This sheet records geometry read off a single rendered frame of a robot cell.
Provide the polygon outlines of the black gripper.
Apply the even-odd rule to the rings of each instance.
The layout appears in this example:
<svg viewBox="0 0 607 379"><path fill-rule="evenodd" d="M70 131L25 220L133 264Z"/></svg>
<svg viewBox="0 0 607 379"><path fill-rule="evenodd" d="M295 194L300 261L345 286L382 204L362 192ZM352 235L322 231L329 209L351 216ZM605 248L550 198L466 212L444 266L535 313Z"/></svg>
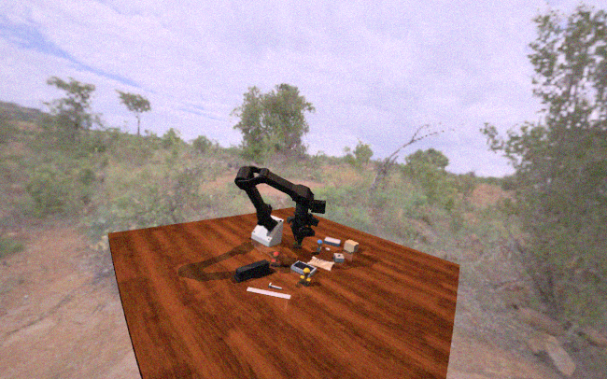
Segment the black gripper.
<svg viewBox="0 0 607 379"><path fill-rule="evenodd" d="M298 242L298 244L301 244L304 237L314 237L315 236L315 231L310 228L310 227L305 227L308 226L307 223L307 217L309 217L308 212L307 213L300 213L300 212L293 212L293 214L295 215L295 217L288 217L287 218L287 222L288 224L291 224L291 230L295 239L295 236L297 237L297 240L295 239L295 242Z"/></svg>

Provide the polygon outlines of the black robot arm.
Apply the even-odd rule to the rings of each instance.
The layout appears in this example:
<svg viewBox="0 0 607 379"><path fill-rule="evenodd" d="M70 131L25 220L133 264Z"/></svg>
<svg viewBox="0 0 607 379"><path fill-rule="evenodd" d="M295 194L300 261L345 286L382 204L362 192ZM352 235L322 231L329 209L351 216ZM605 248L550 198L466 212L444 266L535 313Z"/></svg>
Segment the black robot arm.
<svg viewBox="0 0 607 379"><path fill-rule="evenodd" d="M253 173L259 174L258 176ZM234 183L240 190L245 190L250 201L256 209L257 225L263 226L270 232L278 222L271 218L272 207L270 204L265 204L260 196L256 185L265 183L277 190L288 194L291 199L296 202L295 211L307 213L308 209L312 213L325 214L326 201L314 200L314 193L302 184L293 184L288 180L275 175L267 168L259 168L254 165L240 167Z"/></svg>

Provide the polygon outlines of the peach paper card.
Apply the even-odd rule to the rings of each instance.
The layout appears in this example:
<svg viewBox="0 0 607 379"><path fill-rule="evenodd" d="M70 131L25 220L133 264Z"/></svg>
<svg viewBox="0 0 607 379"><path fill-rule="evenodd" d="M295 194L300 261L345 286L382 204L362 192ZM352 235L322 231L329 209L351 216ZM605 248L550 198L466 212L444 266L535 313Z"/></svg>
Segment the peach paper card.
<svg viewBox="0 0 607 379"><path fill-rule="evenodd" d="M311 264L311 265L314 265L314 266L317 266L317 267L322 267L322 268L325 268L325 269L327 269L327 270L330 270L330 269L331 269L331 267L332 267L332 265L333 265L333 262L332 262L332 263L330 263L330 262L328 262L328 261L326 261L326 260L320 260L320 259L317 259L317 258L315 258L315 257L313 257L313 258L311 259L311 261L310 261L310 262L307 262L307 263L308 263L308 264Z"/></svg>

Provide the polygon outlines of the pale pink flat bar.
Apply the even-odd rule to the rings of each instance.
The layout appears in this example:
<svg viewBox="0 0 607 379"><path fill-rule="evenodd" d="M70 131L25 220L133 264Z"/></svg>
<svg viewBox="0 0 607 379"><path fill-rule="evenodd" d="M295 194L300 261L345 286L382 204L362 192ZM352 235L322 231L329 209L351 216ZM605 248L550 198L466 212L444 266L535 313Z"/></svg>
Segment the pale pink flat bar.
<svg viewBox="0 0 607 379"><path fill-rule="evenodd" d="M246 291L260 293L260 294L265 294L265 295L269 295L269 296L274 296L274 297L279 297L279 298L284 298L284 299L289 299L290 300L290 295L289 294L283 294L283 293L278 293L278 292L273 292L273 291L268 291L268 290L262 290L262 289L258 289L258 288L247 288Z"/></svg>

